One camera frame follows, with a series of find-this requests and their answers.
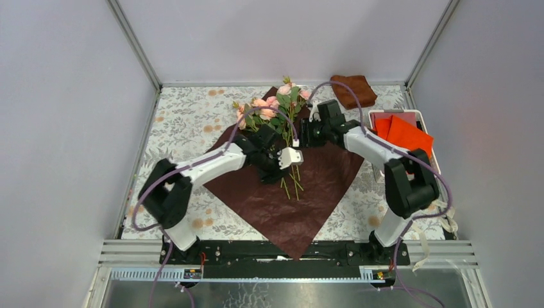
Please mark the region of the dark red wrapping paper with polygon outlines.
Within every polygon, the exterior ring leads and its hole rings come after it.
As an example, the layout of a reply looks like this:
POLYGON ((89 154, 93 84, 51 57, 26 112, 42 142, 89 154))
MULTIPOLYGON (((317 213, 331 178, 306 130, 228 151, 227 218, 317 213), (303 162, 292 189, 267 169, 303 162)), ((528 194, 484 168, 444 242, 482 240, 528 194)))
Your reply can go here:
POLYGON ((364 159, 326 143, 303 150, 299 167, 303 191, 280 183, 263 184, 258 170, 248 166, 229 172, 204 186, 251 227, 284 253, 299 259, 337 207, 364 159))

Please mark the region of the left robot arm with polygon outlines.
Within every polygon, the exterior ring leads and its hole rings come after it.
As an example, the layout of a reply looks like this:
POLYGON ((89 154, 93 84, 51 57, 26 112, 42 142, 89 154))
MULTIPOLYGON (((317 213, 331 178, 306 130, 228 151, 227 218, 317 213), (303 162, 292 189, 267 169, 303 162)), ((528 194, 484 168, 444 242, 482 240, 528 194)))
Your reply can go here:
POLYGON ((263 126, 247 136, 237 134, 231 142, 193 160, 175 164, 159 160, 138 194, 139 204, 157 221, 163 234, 175 246, 174 255, 185 264, 199 255, 196 236, 186 213, 192 191, 209 181, 247 166, 256 167, 264 183, 286 174, 278 154, 271 148, 280 134, 263 126))

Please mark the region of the pink fake flower bouquet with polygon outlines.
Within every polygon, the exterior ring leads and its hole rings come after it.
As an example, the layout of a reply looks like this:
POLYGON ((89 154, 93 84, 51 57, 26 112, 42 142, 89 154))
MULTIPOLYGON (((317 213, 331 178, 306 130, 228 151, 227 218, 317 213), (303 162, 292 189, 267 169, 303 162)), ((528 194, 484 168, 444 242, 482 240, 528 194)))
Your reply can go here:
POLYGON ((278 133, 287 146, 294 146, 297 135, 294 122, 307 105, 310 92, 299 87, 289 76, 267 98, 251 98, 248 103, 233 102, 239 131, 257 132, 268 126, 278 133))

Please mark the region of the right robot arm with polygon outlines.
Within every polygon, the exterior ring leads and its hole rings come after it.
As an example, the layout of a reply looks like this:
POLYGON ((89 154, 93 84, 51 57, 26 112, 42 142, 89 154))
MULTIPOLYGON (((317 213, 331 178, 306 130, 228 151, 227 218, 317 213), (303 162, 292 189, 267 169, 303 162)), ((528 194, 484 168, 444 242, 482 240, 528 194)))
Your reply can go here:
POLYGON ((300 120, 300 146, 315 148, 326 143, 357 154, 384 174, 389 206, 380 226, 373 231, 368 256, 384 264, 393 256, 393 246, 405 233, 415 214, 439 198, 439 187, 424 150, 398 148, 360 121, 346 120, 336 100, 314 104, 300 120))

